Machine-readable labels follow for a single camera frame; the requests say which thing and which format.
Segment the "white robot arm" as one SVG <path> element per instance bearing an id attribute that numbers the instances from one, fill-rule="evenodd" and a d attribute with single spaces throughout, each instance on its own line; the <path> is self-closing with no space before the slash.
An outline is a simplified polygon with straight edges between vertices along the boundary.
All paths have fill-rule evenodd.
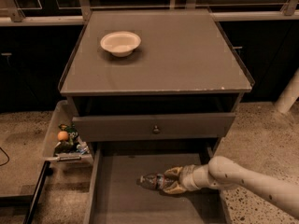
<path id="1" fill-rule="evenodd" d="M 294 73 L 276 102 L 242 104 L 209 163 L 171 169 L 180 180 L 166 192 L 219 189 L 230 224 L 298 224 L 297 99 Z"/>

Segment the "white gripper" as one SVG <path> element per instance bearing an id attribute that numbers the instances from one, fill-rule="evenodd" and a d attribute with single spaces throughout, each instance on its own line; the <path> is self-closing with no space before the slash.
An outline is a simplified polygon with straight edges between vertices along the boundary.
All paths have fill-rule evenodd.
<path id="1" fill-rule="evenodd" d="M 198 169 L 198 166 L 195 165 L 187 165 L 187 166 L 179 166 L 172 167 L 167 169 L 164 172 L 164 176 L 178 181 L 174 181 L 173 183 L 166 185 L 163 188 L 163 192 L 169 195 L 177 195 L 184 193 L 186 191 L 196 191 L 200 188 L 195 184 L 193 174 Z"/>

